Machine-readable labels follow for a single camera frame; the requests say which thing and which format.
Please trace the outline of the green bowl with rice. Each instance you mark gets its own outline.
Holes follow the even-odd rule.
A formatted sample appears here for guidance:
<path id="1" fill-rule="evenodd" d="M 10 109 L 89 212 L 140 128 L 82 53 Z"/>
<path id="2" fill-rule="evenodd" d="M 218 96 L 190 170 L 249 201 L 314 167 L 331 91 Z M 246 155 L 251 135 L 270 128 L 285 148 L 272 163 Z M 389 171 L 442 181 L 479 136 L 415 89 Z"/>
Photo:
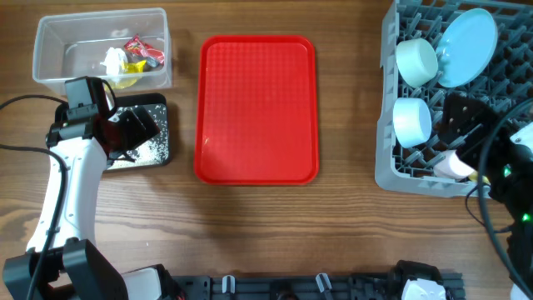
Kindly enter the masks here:
<path id="1" fill-rule="evenodd" d="M 413 88 L 428 83 L 438 71 L 436 52 L 423 38 L 400 42 L 396 46 L 396 65 L 403 80 Z"/>

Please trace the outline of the red snack wrapper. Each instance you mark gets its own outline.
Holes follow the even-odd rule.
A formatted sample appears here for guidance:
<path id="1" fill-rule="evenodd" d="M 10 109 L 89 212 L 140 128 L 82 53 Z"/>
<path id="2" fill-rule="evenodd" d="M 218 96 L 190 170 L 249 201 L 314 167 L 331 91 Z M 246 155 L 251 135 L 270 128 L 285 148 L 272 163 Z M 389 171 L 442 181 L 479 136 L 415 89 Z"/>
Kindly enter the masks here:
<path id="1" fill-rule="evenodd" d="M 143 42 L 138 34 L 126 42 L 124 44 L 124 48 L 129 53 L 145 58 L 147 61 L 149 61 L 149 65 L 152 67 L 157 67 L 165 63 L 164 52 L 154 48 L 147 42 Z"/>

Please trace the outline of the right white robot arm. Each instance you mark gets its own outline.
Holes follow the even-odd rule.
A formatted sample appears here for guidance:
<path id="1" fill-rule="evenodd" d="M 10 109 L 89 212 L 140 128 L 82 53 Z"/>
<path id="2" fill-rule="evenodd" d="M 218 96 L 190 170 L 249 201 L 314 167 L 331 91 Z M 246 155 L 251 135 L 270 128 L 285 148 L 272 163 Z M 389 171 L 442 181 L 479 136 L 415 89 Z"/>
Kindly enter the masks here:
<path id="1" fill-rule="evenodd" d="M 532 298 L 532 149 L 512 137 L 523 133 L 511 122 L 532 110 L 532 100 L 521 99 L 506 112 L 453 93 L 446 97 L 439 139 L 464 136 L 456 149 L 461 162 L 477 171 L 478 205 L 482 222 L 511 280 L 527 298 Z M 489 196 L 503 204 L 511 215 L 511 235 L 504 249 L 496 236 L 483 192 L 483 179 L 490 182 Z"/>

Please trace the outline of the white tissue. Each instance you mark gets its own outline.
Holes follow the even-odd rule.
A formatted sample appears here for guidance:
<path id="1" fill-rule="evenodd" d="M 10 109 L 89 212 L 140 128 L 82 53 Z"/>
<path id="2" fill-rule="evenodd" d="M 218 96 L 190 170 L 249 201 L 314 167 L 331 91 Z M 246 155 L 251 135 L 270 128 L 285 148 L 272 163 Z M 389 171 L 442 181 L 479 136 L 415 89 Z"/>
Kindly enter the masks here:
<path id="1" fill-rule="evenodd" d="M 117 76 L 125 73 L 125 64 L 127 63 L 127 55 L 121 48 L 110 47 L 106 51 L 106 57 L 102 62 L 106 68 L 106 75 Z"/>

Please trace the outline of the light blue bowl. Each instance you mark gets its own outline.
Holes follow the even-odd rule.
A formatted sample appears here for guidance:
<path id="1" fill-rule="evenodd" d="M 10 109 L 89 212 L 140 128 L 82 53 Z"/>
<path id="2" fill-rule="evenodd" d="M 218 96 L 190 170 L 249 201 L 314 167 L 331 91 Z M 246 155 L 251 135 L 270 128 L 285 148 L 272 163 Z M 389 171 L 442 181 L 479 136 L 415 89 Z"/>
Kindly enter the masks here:
<path id="1" fill-rule="evenodd" d="M 420 98 L 398 98 L 393 107 L 392 121 L 396 139 L 404 148 L 425 143 L 431 136 L 431 113 L 426 102 Z"/>

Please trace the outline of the yellow snack wrapper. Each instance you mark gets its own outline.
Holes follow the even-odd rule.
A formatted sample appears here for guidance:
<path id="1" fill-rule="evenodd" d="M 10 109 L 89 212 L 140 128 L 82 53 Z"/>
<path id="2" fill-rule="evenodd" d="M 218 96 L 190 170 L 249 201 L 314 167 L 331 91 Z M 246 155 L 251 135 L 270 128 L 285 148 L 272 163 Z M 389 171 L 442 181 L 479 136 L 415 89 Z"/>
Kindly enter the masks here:
<path id="1" fill-rule="evenodd" d="M 146 60 L 141 60 L 139 62 L 121 62 L 118 67 L 118 74 L 143 73 L 146 63 Z M 125 89 L 134 85 L 140 78 L 141 76 L 113 79 L 111 85 L 113 89 Z"/>

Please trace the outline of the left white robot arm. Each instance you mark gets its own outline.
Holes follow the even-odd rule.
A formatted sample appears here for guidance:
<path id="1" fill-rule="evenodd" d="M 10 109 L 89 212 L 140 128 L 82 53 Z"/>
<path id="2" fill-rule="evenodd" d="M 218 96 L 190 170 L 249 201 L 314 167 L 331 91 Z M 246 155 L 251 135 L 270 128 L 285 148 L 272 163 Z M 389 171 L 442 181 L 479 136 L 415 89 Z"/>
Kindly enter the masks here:
<path id="1" fill-rule="evenodd" d="M 65 83 L 42 153 L 50 158 L 47 192 L 25 253 L 2 276 L 15 299 L 173 299 L 178 285 L 162 265 L 119 273 L 95 246 L 97 190 L 117 160 L 160 132 L 146 107 L 160 93 L 116 97 L 99 77 Z"/>

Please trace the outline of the light blue plate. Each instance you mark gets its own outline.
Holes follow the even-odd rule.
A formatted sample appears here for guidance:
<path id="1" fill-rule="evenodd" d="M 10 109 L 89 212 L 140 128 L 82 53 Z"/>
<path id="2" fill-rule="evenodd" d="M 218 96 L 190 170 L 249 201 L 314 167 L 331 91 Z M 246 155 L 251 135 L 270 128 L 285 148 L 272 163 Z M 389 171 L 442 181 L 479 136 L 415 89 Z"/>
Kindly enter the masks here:
<path id="1" fill-rule="evenodd" d="M 496 50 L 498 28 L 482 8 L 462 13 L 445 30 L 437 44 L 438 83 L 445 88 L 465 85 L 487 67 Z"/>

